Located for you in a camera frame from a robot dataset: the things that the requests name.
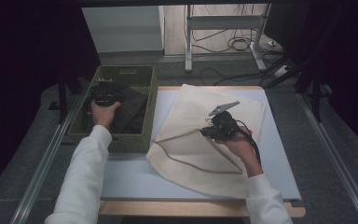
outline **white sleeve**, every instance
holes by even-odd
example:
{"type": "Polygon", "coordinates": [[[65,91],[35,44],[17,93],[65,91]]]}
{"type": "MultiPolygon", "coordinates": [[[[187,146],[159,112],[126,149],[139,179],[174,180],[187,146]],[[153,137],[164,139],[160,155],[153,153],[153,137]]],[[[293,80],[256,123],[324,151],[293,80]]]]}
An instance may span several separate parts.
{"type": "Polygon", "coordinates": [[[95,125],[83,138],[72,156],[63,180],[54,213],[45,224],[97,223],[103,188],[103,172],[112,136],[103,126],[95,125]]]}
{"type": "Polygon", "coordinates": [[[265,174],[249,177],[246,205],[252,224],[292,223],[281,193],[274,189],[265,174]]]}

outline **canvas bag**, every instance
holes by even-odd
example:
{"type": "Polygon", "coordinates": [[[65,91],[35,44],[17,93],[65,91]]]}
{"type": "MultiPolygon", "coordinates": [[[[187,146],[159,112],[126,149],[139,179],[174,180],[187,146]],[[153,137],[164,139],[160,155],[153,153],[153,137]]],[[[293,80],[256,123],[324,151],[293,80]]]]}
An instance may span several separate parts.
{"type": "Polygon", "coordinates": [[[262,102],[204,87],[183,85],[168,117],[147,153],[153,168],[164,178],[187,189],[213,196],[244,199],[247,174],[241,160],[223,145],[208,141],[200,129],[217,105],[239,101],[228,112],[252,130],[258,142],[265,111],[262,102]]]}

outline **human arm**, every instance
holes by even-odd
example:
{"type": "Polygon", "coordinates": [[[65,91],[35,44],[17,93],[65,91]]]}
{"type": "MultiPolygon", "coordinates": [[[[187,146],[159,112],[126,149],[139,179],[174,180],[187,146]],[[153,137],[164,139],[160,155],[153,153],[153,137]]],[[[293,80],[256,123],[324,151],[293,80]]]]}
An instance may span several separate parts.
{"type": "Polygon", "coordinates": [[[54,213],[45,223],[97,223],[104,167],[112,141],[108,131],[119,103],[108,107],[91,103],[95,126],[77,146],[63,180],[54,213]]]}
{"type": "MultiPolygon", "coordinates": [[[[243,131],[252,134],[245,127],[243,131]]],[[[286,224],[292,223],[283,205],[281,193],[273,188],[258,161],[252,145],[240,133],[227,141],[215,140],[223,144],[236,156],[240,157],[248,174],[248,197],[246,205],[253,224],[286,224]]]]}

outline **person's left hand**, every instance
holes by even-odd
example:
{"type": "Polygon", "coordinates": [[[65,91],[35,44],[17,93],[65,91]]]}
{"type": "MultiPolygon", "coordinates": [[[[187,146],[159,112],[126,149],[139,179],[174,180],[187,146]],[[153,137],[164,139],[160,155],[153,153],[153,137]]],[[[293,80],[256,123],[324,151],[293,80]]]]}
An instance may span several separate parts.
{"type": "Polygon", "coordinates": [[[121,106],[120,102],[115,102],[110,106],[99,106],[96,105],[93,100],[91,102],[91,113],[94,124],[102,125],[109,130],[110,123],[112,123],[113,118],[115,117],[115,111],[119,106],[121,106]]]}

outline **green crate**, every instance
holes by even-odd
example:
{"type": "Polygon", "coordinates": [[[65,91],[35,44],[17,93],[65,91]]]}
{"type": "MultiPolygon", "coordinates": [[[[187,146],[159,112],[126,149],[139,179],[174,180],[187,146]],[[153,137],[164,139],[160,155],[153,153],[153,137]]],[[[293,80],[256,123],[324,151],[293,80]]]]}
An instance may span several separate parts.
{"type": "Polygon", "coordinates": [[[87,90],[82,106],[79,108],[76,118],[71,125],[68,135],[77,143],[88,136],[88,99],[90,89],[98,84],[99,78],[110,79],[130,86],[141,94],[147,95],[147,106],[142,132],[139,134],[112,133],[112,143],[109,152],[139,152],[146,153],[150,148],[150,138],[153,128],[153,117],[156,107],[158,82],[155,67],[142,66],[99,66],[89,89],[87,90]]]}

